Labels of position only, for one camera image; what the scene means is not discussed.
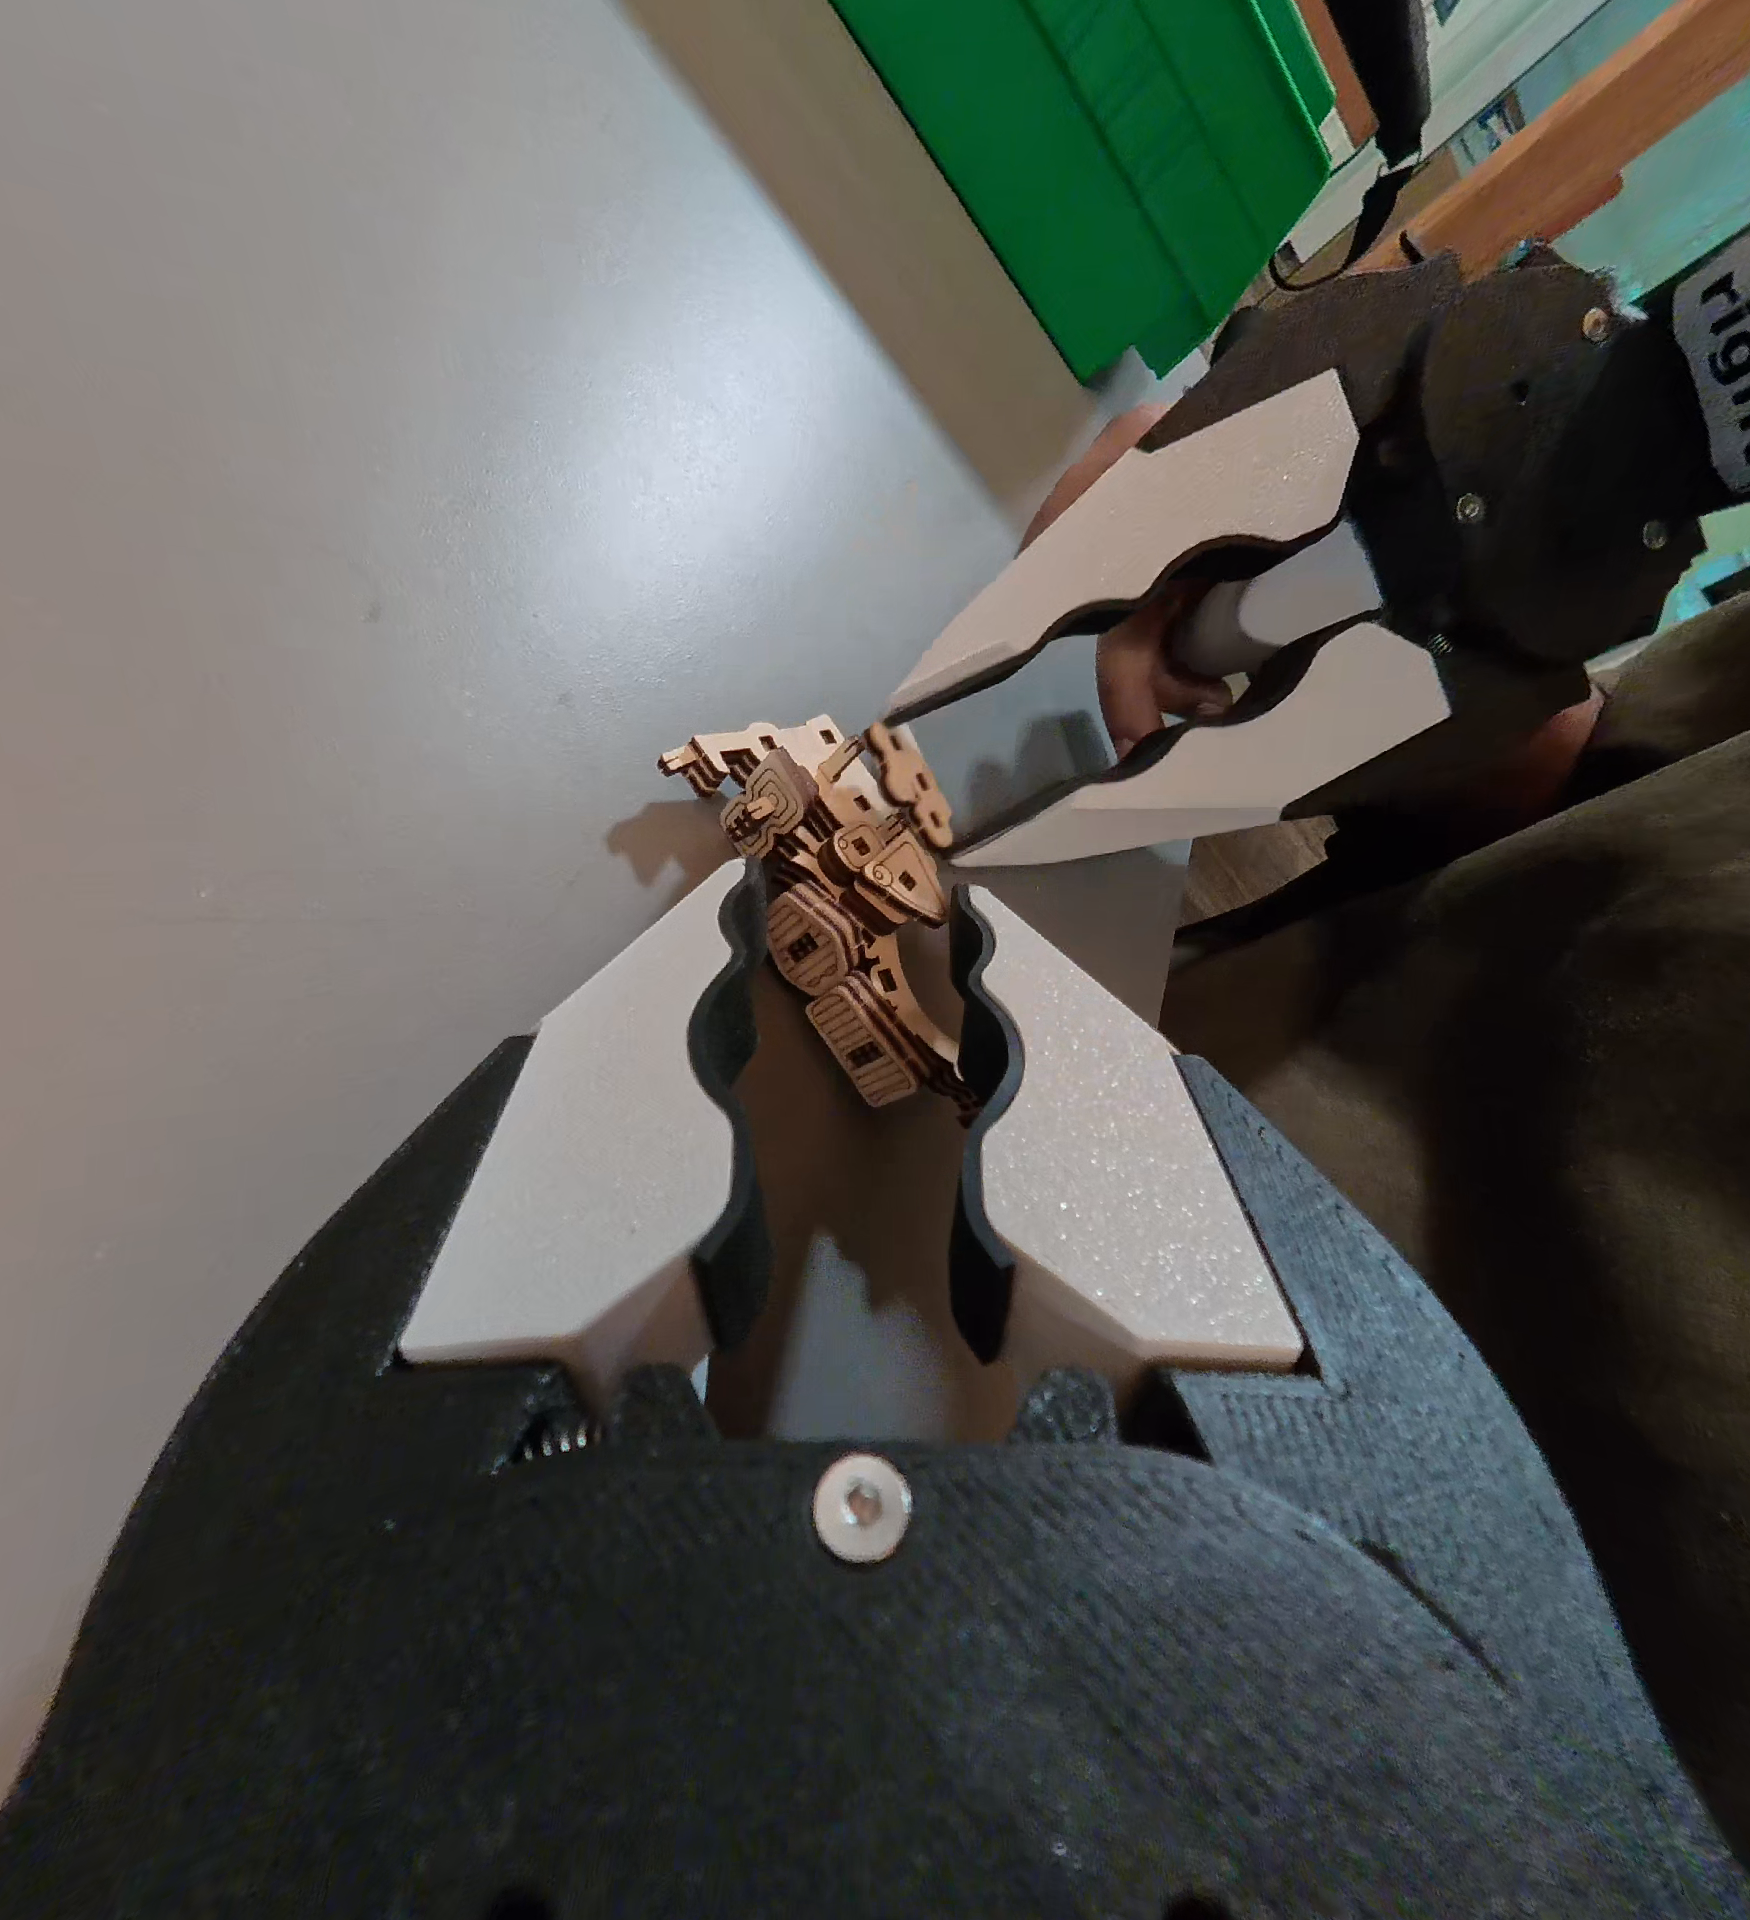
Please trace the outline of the wooden railing beam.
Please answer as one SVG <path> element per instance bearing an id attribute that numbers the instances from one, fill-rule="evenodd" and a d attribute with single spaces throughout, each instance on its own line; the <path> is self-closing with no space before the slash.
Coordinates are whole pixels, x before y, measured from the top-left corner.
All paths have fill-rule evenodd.
<path id="1" fill-rule="evenodd" d="M 1530 125 L 1375 245 L 1363 271 L 1452 254 L 1465 276 L 1550 245 L 1623 190 L 1627 163 L 1750 77 L 1750 2 L 1665 9 Z"/>

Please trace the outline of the grey desk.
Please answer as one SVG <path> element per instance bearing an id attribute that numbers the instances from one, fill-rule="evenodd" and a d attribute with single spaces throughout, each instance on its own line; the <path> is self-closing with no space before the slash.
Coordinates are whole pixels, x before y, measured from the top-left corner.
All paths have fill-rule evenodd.
<path id="1" fill-rule="evenodd" d="M 222 1343 L 1102 420 L 827 5 L 0 5 L 0 1799 Z"/>

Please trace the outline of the person's right hand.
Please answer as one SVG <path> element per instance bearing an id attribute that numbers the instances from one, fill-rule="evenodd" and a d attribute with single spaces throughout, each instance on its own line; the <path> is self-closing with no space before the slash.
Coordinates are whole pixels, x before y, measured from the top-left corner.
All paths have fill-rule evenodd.
<path id="1" fill-rule="evenodd" d="M 1108 420 L 1042 499 L 1020 546 L 1038 540 L 1172 405 L 1174 400 L 1147 400 Z M 1195 674 L 1175 658 L 1175 635 L 1215 583 L 1212 574 L 1187 572 L 1155 590 L 1098 638 L 1097 692 L 1102 727 L 1118 758 L 1174 718 L 1213 718 L 1231 706 L 1234 695 L 1224 678 Z"/>

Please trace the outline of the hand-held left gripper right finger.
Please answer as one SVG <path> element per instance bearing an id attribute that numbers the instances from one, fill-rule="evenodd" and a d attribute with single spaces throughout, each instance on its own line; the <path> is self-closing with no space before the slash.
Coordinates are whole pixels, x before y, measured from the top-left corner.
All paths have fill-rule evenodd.
<path id="1" fill-rule="evenodd" d="M 955 1327 L 1010 1369 L 1292 1369 L 1303 1338 L 1172 1042 L 982 886 L 954 893 Z"/>

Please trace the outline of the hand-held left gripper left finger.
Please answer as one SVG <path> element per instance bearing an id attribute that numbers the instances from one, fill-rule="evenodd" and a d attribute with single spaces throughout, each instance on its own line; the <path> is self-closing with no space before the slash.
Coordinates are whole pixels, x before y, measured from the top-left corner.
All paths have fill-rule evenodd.
<path id="1" fill-rule="evenodd" d="M 720 868 L 547 1015 L 398 1342 L 410 1365 L 555 1361 L 603 1413 L 637 1365 L 740 1347 L 772 1277 L 740 1082 L 759 868 Z"/>

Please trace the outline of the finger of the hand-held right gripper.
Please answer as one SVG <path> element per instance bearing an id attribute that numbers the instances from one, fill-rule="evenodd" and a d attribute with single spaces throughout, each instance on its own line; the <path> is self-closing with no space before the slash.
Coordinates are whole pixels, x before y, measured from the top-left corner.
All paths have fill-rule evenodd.
<path id="1" fill-rule="evenodd" d="M 1357 446 L 1329 370 L 1167 446 L 1126 451 L 936 638 L 885 718 L 910 723 L 1013 675 L 1205 550 L 1319 539 L 1339 518 Z"/>
<path id="2" fill-rule="evenodd" d="M 1269 708 L 1174 731 L 1152 755 L 1079 781 L 957 851 L 960 869 L 1100 858 L 1278 824 L 1311 792 L 1447 723 L 1437 661 L 1372 623 L 1308 654 Z"/>

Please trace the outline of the person's olive clothing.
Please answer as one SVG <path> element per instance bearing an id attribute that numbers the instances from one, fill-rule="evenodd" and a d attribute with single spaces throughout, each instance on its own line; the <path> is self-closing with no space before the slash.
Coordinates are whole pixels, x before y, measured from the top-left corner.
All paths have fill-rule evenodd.
<path id="1" fill-rule="evenodd" d="M 1163 1027 L 1499 1376 L 1750 1867 L 1750 593 L 1542 766 L 1342 828 Z"/>

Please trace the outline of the green plastic bin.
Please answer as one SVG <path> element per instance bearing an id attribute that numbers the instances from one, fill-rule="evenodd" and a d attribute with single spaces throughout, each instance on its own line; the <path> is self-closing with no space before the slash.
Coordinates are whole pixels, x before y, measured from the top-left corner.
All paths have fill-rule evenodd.
<path id="1" fill-rule="evenodd" d="M 1331 180 L 1289 2 L 837 2 L 1079 382 L 1174 371 Z"/>

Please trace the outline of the wooden puzzle model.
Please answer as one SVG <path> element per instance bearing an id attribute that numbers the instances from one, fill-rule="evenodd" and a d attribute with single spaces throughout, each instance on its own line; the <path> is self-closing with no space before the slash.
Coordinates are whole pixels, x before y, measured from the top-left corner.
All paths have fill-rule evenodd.
<path id="1" fill-rule="evenodd" d="M 947 921 L 944 851 L 887 802 L 865 731 L 818 715 L 798 727 L 696 732 L 656 766 L 720 800 L 727 842 L 762 864 L 765 954 L 862 1101 L 887 1107 L 932 1091 L 969 1123 L 982 1099 L 898 951 L 905 927 Z"/>

